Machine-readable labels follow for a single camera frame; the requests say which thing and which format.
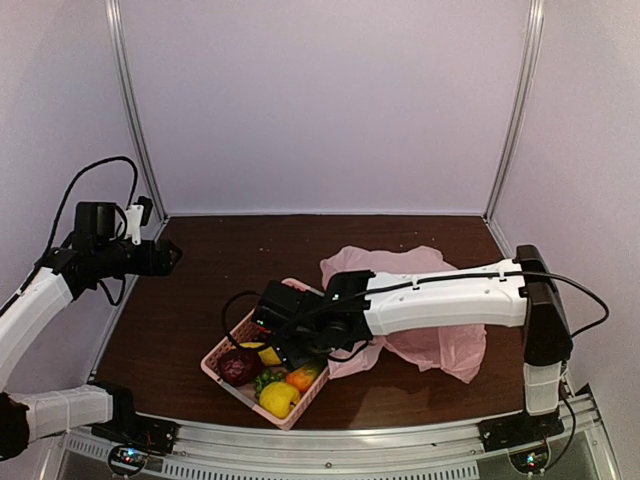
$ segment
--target plastic basket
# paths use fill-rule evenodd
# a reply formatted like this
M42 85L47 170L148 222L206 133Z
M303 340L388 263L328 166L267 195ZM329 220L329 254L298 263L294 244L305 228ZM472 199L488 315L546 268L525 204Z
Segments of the plastic basket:
M314 290L308 285L294 279L287 278L282 281L285 285L289 285L290 287L297 288L299 290ZM240 343L250 342L258 335L258 326L251 321L251 315L253 314L253 310L249 312L249 314L242 319L242 321L231 331L234 338L238 340ZM224 388L231 395L236 397L242 403L244 403L251 410L256 412L259 415L262 415L264 418L269 420L275 426L282 430L290 430L291 427L298 421L298 419L302 416L307 407L311 404L313 399L318 395L322 387L329 380L329 368L325 368L323 372L318 376L316 381L313 383L311 388L302 396L300 402L296 407L291 411L289 416L284 419L280 419L264 408L262 408L258 403L256 403L254 399L254 389L251 385L244 385L242 387L233 387L225 382L220 375L218 374L218 359L227 353L229 350L233 349L233 345L229 341L228 338L224 338L216 347L209 352L209 354L202 359L200 363L200 367L202 371L206 373L209 377L211 377L218 385Z

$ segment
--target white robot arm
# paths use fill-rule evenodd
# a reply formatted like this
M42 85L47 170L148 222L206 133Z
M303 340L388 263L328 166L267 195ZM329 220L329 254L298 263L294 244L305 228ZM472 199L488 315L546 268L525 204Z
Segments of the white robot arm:
M2 307L0 315L0 460L19 455L28 443L81 425L117 422L121 433L138 429L130 392L110 385L22 395L5 393L19 360L45 326L86 289L104 278L126 274L164 276L182 253L171 242L141 240L150 213L144 197L125 215L122 235L114 231L115 204L82 202L68 247L54 248L28 282Z
M573 348L557 288L545 275L538 250L525 245L513 260L446 274L341 272L322 297L273 281L253 321L274 332L272 344L289 368L404 330L524 327L526 413L542 417L557 411L562 365Z

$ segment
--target black cable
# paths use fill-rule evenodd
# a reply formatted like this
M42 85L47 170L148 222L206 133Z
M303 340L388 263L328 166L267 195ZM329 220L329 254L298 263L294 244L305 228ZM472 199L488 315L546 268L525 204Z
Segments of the black cable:
M581 333L584 333L587 330L592 329L593 327L597 327L598 325L603 324L609 318L610 310L609 310L609 306L606 304L606 302L604 300L602 300L602 298L600 298L594 292L589 290L587 287L585 287L584 285L576 282L575 280L572 280L569 277L565 277L564 275L559 275L557 273L547 273L547 272L506 272L505 276L507 276L507 277L532 276L532 277L552 278L554 280L559 280L561 282L567 283L567 284L571 285L572 287L580 290L582 293L584 293L585 295L590 297L593 301L595 301L598 305L600 305L602 307L602 309L604 310L604 315L599 320L596 320L595 322L592 322L589 325L586 325L586 326L584 326L582 328L579 328L578 330L573 332L571 334L571 338L575 338L578 335L580 335Z
M351 355L349 355L347 358L336 358L336 357L332 357L331 355L327 356L327 359L331 360L332 362L336 362L336 363L347 363L350 360L353 360L354 358L356 358L356 355L358 355L361 351L363 351L365 348L367 348L369 346L369 340L365 341L362 345L360 345L355 352L353 352Z
M555 467L558 464L558 462L562 459L562 457L564 457L564 455L567 453L567 450L569 450L571 443L573 442L573 438L576 435L576 424L577 424L576 413L573 411L571 404L567 401L567 397L564 394L562 394L562 401L567 406L567 409L571 414L571 419L573 420L573 425L571 426L571 434L569 435L569 440L567 440L567 443L565 444L560 454L556 457L556 459L553 462L549 463L546 467L544 467L545 473L548 472L553 467Z
M107 287L107 285L102 280L98 280L98 285L100 285L100 287L102 288L102 291L107 296L109 305L111 305L112 307L119 306L122 303L122 300L124 300L124 291L127 287L127 278L123 277L120 282L120 293L118 294L118 299L114 300L111 292L109 291L109 287Z
M20 286L20 289L18 290L18 292L14 293L11 296L11 298L9 298L9 300L7 300L7 302L2 306L2 308L0 308L0 316L4 315L6 311L9 310L11 305L16 303L18 298L20 298L20 295L22 295L22 292L24 292L24 290L29 286L29 284L31 284L33 279L38 274L38 271L42 266L42 262L45 260L45 258L47 257L47 254L49 253L49 250L51 250L51 247L53 246L53 241L55 240L56 232L58 231L58 224L60 223L60 217L62 216L62 211L64 210L67 200L69 199L69 195L71 194L71 190L73 189L77 181L80 179L80 177L82 177L88 171L93 170L94 168L97 168L101 165L104 165L107 163L113 163L113 162L125 162L131 166L131 169L133 170L133 180L131 184L131 192L129 193L129 200L127 205L130 205L131 202L133 202L133 196L135 195L136 187L138 185L138 167L136 166L135 163L133 163L133 161L130 158L122 157L122 156L105 158L102 160L98 160L97 162L94 162L90 165L87 165L78 173L76 173L76 175L73 177L73 179L67 186L67 189L65 190L64 195L62 196L62 201L58 206L58 211L56 212L56 216L53 220L53 225L51 227L51 232L49 234L49 239L47 240L47 246L42 252L42 255L40 255L40 257L36 261L33 267L33 270L31 270L31 273L29 273L29 276L27 276L26 280Z
M124 212L124 210L122 210L122 208L120 208L118 205L116 205L115 208L116 212L118 212L118 215L120 215L120 218L122 219L122 223L118 225L118 228L116 229L115 239L113 240L114 242L118 242L120 240L124 240L124 237L126 237L127 230L129 229L129 221L127 220L127 214ZM122 231L122 233L118 233L120 231L120 227L123 225L124 230Z
M242 345L240 345L240 342L238 342L233 337L233 334L231 333L231 330L229 330L229 327L227 325L227 312L229 311L229 307L236 300L238 300L238 299L240 299L242 297L249 297L249 296L258 296L259 297L260 294L258 292L256 292L255 290L245 290L243 292L236 293L233 297L231 297L229 300L227 300L227 303L224 304L224 306L222 307L222 312L220 313L220 322L222 323L222 329L224 331L225 336L229 339L231 344L234 347L236 347L238 350L250 350L250 351L253 351L253 352L261 352L263 350L271 348L271 344L268 343L268 342L265 342L265 344L260 346L260 347L255 347L255 348L243 347Z

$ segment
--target wooden table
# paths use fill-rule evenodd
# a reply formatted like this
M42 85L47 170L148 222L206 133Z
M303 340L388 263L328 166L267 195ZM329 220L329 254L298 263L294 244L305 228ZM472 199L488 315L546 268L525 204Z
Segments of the wooden table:
M141 413L256 428L273 427L200 370L222 338L219 312L231 295L285 277L318 286L320 260L346 245L393 251L428 245L458 268L502 258L479 217L174 218L164 237L184 258L172 276L138 281L97 378L129 387ZM250 302L239 302L238 319ZM373 370L330 381L296 428L413 426L522 409L521 331L487 331L487 353L471 384L439 370L419 373L383 351Z

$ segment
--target white backdrop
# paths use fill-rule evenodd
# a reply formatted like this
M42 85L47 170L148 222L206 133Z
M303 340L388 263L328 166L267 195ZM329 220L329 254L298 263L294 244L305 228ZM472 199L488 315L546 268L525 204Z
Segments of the white backdrop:
M0 2L0 65L3 303L42 253L73 175L103 157L133 156L133 146L102 0ZM129 185L126 165L89 173L70 198L58 243L73 226L77 201L124 204ZM40 335L19 363L8 391L84 383L111 314L102 292L87 292ZM23 456L0 464L0 478L33 480L40 453L35 444Z
M163 201L184 213L480 213L526 0L124 0Z
M640 3L548 2L540 63L497 221L511 246L537 244L551 269L609 302L609 323L576 339L624 478L640 444ZM563 299L576 330L599 308Z

